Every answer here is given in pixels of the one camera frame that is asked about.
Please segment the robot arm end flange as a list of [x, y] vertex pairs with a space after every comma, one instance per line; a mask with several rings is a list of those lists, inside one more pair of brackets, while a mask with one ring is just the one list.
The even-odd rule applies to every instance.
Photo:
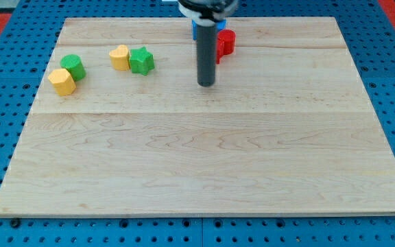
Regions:
[[204, 27], [233, 15], [238, 6], [239, 0], [178, 0], [179, 11]]

